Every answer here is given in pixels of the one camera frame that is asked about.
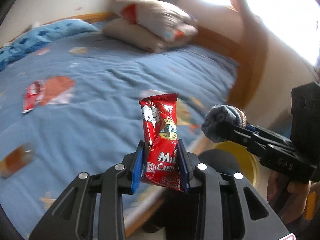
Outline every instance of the yellow bucket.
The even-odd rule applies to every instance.
[[[257,159],[246,148],[240,144],[226,141],[216,143],[215,149],[220,149],[231,153],[237,160],[240,171],[246,176],[251,184],[257,188],[259,183],[259,166]]]

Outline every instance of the star print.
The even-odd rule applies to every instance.
[[[47,210],[51,207],[56,198],[51,198],[50,192],[46,192],[44,197],[39,198],[44,203],[44,209]]]

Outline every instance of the grey rolled cloth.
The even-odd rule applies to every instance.
[[[216,134],[217,124],[222,121],[230,122],[233,125],[245,128],[247,118],[245,117],[244,112],[236,107],[227,105],[213,106],[206,114],[201,130],[204,132],[205,136],[215,143],[225,141],[224,138],[221,138]]]

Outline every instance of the yellow badge logo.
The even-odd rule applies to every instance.
[[[160,136],[172,141],[178,138],[177,126],[172,119],[164,119],[160,130]]]

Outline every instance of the pillow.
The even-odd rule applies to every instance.
[[[94,32],[99,29],[80,19],[67,19],[42,25],[19,36],[8,46],[0,49],[0,71],[8,64],[42,48],[51,41],[78,33]]]
[[[102,33],[107,37],[125,41],[140,49],[153,53],[161,53],[170,48],[183,46],[192,39],[192,36],[185,36],[177,41],[168,43],[141,25],[131,24],[123,18],[107,22]]]
[[[197,33],[197,21],[179,7],[156,0],[116,0],[113,12],[167,42]]]

